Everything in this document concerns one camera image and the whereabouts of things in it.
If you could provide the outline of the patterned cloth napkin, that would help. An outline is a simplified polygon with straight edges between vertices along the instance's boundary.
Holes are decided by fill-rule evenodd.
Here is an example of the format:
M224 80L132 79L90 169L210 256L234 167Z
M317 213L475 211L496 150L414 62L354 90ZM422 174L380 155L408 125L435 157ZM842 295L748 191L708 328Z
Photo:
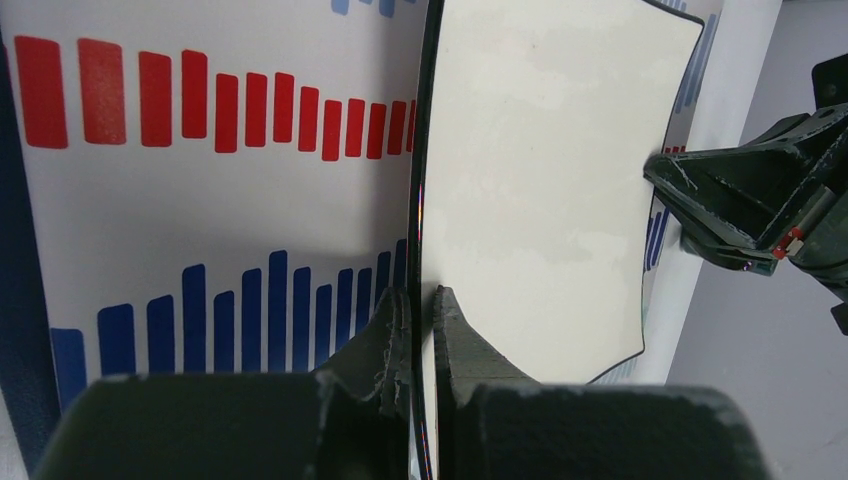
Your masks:
M311 372L397 288L410 470L439 477L409 286L431 2L2 3L60 422L115 376Z

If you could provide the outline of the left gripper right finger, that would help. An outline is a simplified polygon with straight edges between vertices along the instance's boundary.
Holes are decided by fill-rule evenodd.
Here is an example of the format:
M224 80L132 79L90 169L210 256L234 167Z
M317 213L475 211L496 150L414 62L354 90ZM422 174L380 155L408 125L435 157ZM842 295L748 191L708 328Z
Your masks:
M442 479L767 479L737 405L701 387L557 385L531 379L433 300Z

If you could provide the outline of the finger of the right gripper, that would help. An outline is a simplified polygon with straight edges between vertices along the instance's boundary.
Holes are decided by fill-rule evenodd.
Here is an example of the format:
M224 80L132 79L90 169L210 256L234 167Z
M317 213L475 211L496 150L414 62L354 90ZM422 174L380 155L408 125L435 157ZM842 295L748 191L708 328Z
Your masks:
M679 222L721 218L762 237L781 230L783 238L813 209L829 170L813 138L833 122L814 114L785 117L738 147L653 155L644 177Z
M782 241L781 230L766 230L762 237L721 218L683 218L680 223L682 249L714 266L770 277L780 262L773 250Z

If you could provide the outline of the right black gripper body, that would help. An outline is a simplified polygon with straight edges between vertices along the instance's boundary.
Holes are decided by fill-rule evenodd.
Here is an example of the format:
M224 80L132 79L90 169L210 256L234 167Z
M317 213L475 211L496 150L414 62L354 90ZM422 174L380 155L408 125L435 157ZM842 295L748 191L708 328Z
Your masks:
M847 56L816 64L811 71L817 111L830 129L813 139L830 161L816 190L812 216L800 226L802 245L789 261L839 299L830 309L847 333Z

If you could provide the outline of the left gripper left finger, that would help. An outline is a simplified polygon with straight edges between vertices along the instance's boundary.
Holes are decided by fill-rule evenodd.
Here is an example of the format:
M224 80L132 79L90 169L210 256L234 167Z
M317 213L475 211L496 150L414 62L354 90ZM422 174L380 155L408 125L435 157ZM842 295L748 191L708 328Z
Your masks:
M121 375L60 422L39 479L404 479L411 313L383 293L366 328L308 373Z

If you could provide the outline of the white square plate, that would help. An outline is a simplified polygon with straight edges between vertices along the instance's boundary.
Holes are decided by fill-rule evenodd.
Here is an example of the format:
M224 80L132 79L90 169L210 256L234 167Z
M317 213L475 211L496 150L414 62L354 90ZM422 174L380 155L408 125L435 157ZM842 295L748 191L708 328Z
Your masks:
M429 4L409 247L424 325L448 287L542 383L642 353L642 169L704 26L658 1Z

